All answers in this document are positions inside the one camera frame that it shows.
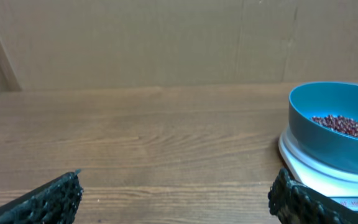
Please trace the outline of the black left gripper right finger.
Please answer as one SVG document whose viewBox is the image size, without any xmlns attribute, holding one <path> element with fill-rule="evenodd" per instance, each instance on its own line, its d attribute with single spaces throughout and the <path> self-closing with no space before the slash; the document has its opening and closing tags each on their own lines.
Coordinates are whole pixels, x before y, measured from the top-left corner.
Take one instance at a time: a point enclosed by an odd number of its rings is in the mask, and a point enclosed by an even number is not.
<svg viewBox="0 0 358 224">
<path fill-rule="evenodd" d="M 284 167 L 268 193 L 268 209 L 284 224 L 358 224 L 358 212 L 293 180 Z"/>
</svg>

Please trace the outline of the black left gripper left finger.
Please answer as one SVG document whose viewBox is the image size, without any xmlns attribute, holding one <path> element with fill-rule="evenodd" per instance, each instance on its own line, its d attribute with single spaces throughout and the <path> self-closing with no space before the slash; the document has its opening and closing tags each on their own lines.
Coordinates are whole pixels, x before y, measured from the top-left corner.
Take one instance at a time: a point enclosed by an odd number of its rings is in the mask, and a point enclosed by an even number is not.
<svg viewBox="0 0 358 224">
<path fill-rule="evenodd" d="M 67 172 L 0 207 L 0 224 L 72 224 L 83 196 L 78 174 Z"/>
</svg>

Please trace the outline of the white digital kitchen scale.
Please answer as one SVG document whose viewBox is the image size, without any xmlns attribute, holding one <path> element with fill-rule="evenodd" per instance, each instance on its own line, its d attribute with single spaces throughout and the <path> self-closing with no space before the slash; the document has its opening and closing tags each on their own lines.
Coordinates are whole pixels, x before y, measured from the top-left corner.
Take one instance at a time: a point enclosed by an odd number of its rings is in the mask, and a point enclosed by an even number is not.
<svg viewBox="0 0 358 224">
<path fill-rule="evenodd" d="M 297 181 L 358 214 L 358 174 L 313 159 L 299 146 L 289 127 L 281 133 L 278 146 Z"/>
</svg>

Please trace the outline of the blue metal bowl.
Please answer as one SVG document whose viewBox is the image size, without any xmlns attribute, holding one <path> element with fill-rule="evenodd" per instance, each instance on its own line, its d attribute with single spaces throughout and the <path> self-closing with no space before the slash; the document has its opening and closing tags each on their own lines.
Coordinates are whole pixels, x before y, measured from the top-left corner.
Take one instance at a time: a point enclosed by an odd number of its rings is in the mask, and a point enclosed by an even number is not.
<svg viewBox="0 0 358 224">
<path fill-rule="evenodd" d="M 292 89 L 288 96 L 291 133 L 317 161 L 358 174 L 358 138 L 311 120 L 314 116 L 342 115 L 358 121 L 358 84 L 312 82 Z"/>
</svg>

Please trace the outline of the red beans in bowl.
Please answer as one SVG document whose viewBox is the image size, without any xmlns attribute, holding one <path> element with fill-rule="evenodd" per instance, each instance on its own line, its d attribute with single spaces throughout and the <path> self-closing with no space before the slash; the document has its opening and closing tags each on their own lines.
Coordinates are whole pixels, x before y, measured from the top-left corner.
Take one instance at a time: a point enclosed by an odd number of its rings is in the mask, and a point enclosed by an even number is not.
<svg viewBox="0 0 358 224">
<path fill-rule="evenodd" d="M 342 115 L 313 116 L 311 120 L 332 131 L 358 138 L 358 121 Z"/>
</svg>

